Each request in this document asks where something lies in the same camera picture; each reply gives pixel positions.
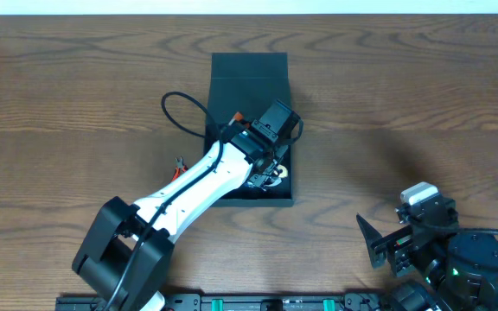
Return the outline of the small claw hammer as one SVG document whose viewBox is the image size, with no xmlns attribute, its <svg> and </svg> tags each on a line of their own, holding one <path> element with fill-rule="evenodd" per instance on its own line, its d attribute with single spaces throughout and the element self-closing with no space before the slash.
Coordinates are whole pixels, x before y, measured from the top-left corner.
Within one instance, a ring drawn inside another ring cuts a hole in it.
<svg viewBox="0 0 498 311">
<path fill-rule="evenodd" d="M 258 188 L 276 187 L 281 182 L 282 179 L 280 177 L 266 175 L 254 175 L 248 180 L 248 184 L 251 187 Z"/>
</svg>

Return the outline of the orange scraper wooden handle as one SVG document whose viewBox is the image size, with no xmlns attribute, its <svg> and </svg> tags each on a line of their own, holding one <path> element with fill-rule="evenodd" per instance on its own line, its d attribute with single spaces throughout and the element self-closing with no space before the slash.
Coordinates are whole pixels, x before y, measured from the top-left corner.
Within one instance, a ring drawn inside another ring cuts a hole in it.
<svg viewBox="0 0 498 311">
<path fill-rule="evenodd" d="M 255 128 L 258 119 L 248 119 L 237 111 L 227 123 L 228 141 L 238 147 L 252 164 L 254 175 L 276 176 L 284 179 L 288 169 L 281 163 L 287 151 L 286 146 L 276 145 L 266 139 Z"/>
</svg>

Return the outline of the red handled pliers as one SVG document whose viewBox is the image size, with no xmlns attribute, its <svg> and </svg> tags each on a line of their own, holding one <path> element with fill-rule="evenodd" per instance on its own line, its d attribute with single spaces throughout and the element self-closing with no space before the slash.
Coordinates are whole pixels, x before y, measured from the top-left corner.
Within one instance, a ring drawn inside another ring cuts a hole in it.
<svg viewBox="0 0 498 311">
<path fill-rule="evenodd" d="M 178 179 L 181 175 L 183 175 L 187 171 L 188 171 L 188 166 L 185 164 L 183 157 L 182 156 L 177 157 L 175 171 L 174 171 L 174 174 L 172 175 L 171 180 L 175 181 L 176 179 Z"/>
</svg>

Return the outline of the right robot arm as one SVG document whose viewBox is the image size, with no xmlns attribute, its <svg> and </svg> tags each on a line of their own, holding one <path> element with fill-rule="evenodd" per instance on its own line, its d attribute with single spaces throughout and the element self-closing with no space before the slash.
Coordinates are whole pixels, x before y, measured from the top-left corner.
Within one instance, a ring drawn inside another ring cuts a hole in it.
<svg viewBox="0 0 498 311">
<path fill-rule="evenodd" d="M 394 276 L 417 271 L 380 298 L 382 310 L 498 310 L 498 240 L 493 230 L 449 227 L 434 232 L 408 225 L 381 235 L 356 216 L 371 265 L 388 263 Z"/>
</svg>

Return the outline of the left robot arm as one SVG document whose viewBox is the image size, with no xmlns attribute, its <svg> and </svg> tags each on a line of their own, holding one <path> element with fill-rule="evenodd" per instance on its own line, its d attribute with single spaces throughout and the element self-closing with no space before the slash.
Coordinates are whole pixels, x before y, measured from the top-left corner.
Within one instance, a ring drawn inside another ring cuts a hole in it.
<svg viewBox="0 0 498 311">
<path fill-rule="evenodd" d="M 102 299 L 100 309 L 163 309 L 159 289 L 179 237 L 224 195 L 281 184 L 282 161 L 303 123 L 236 116 L 206 130 L 213 143 L 189 170 L 131 204 L 114 197 L 97 213 L 72 268 Z"/>
</svg>

